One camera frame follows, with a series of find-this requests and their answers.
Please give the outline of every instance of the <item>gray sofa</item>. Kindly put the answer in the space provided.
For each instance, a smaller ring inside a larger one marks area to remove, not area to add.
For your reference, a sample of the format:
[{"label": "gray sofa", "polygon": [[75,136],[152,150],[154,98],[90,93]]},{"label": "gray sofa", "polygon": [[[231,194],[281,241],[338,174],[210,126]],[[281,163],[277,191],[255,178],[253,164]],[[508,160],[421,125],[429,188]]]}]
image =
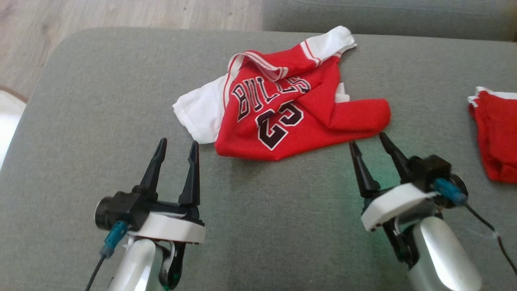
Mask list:
[{"label": "gray sofa", "polygon": [[264,30],[513,41],[515,0],[265,0]]},{"label": "gray sofa", "polygon": [[[53,52],[0,172],[0,289],[83,290],[106,236],[93,213],[139,183],[169,139],[159,198],[176,201],[191,137],[172,111],[182,94],[224,74],[229,58],[274,52],[311,33],[102,28]],[[408,155],[438,154],[471,189],[470,204],[517,257],[517,188],[487,179],[467,96],[476,86],[517,92],[517,43],[356,35],[340,63],[352,99],[386,98],[388,135]],[[358,142],[382,186],[398,183],[378,139]],[[385,235],[366,232],[348,144],[280,162],[201,147],[206,241],[187,246],[178,290],[409,290]],[[483,290],[517,279],[491,233],[464,209],[445,219],[478,267]],[[105,289],[122,258],[101,267]]]}]

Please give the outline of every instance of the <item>blue cable connector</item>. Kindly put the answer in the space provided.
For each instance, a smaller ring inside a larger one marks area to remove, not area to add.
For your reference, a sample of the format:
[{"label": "blue cable connector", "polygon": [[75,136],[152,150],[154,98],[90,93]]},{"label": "blue cable connector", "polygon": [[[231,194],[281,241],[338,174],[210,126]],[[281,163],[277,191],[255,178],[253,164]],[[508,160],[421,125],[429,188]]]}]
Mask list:
[{"label": "blue cable connector", "polygon": [[128,224],[124,221],[117,221],[115,225],[111,228],[110,233],[104,240],[104,246],[100,249],[99,254],[101,256],[106,256],[106,258],[111,258],[113,253],[115,252],[115,247],[122,240],[122,238],[128,232]]},{"label": "blue cable connector", "polygon": [[435,191],[451,200],[456,206],[463,205],[467,201],[467,196],[458,187],[444,178],[434,180],[433,186]]}]

